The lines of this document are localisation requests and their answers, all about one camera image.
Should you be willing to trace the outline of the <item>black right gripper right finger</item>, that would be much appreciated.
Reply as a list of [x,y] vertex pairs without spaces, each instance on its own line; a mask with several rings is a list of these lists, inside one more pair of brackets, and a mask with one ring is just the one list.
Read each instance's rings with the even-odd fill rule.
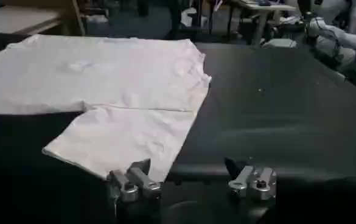
[[276,197],[276,172],[270,167],[224,158],[231,177],[228,187],[239,198],[272,200]]

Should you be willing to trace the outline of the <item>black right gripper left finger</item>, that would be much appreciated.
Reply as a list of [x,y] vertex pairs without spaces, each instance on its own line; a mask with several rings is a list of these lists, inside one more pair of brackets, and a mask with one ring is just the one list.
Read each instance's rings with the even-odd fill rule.
[[106,177],[110,196],[122,202],[159,198],[161,183],[149,177],[150,165],[151,159],[145,159],[133,162],[126,172],[111,170]]

